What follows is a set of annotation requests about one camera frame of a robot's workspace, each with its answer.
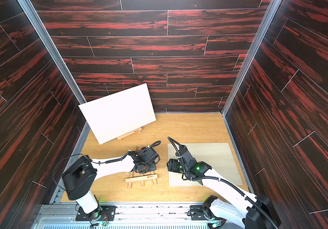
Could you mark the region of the white wooden board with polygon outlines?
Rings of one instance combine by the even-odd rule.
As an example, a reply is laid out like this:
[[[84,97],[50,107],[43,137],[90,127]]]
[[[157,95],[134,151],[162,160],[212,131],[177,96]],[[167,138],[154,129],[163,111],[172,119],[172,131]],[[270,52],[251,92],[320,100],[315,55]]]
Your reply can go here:
[[[156,121],[147,84],[79,105],[101,145]]]
[[[229,143],[182,143],[197,162],[205,162],[235,185],[243,185]],[[168,159],[177,159],[175,149],[169,143]],[[200,186],[198,182],[183,181],[179,173],[169,172],[169,186]]]

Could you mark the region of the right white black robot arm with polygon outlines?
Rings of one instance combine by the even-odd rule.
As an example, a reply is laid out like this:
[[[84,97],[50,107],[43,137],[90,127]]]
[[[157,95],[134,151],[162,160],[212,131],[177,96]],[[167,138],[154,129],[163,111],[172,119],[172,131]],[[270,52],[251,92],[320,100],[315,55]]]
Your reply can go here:
[[[249,193],[223,178],[209,164],[197,162],[185,145],[174,141],[172,146],[176,158],[168,161],[168,171],[180,173],[182,180],[197,182],[225,199],[206,199],[202,208],[207,219],[222,218],[242,229],[279,228],[281,222],[269,198]]]

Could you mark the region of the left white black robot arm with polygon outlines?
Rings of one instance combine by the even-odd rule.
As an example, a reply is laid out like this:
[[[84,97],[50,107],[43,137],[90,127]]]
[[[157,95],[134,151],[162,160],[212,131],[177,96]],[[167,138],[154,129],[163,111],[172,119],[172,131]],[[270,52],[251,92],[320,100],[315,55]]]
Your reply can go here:
[[[99,212],[99,203],[90,191],[94,181],[121,172],[146,174],[156,170],[159,154],[151,148],[128,151],[122,157],[91,159],[82,155],[62,175],[68,199],[76,201],[84,213]]]

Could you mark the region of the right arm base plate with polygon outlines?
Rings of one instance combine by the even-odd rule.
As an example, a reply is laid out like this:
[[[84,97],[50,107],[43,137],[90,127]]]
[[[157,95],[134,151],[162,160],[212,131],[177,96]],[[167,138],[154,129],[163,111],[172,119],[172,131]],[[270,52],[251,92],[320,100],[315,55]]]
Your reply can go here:
[[[208,207],[204,208],[202,205],[191,205],[187,216],[191,217],[191,220],[223,220],[223,218],[216,217]]]

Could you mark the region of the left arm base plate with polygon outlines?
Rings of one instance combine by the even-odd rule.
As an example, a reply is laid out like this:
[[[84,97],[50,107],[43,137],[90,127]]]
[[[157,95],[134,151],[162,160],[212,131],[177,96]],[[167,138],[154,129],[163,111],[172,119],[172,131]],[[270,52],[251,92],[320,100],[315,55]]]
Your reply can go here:
[[[101,205],[98,209],[91,213],[85,213],[82,207],[79,207],[75,220],[76,221],[113,221],[115,217],[116,206]]]

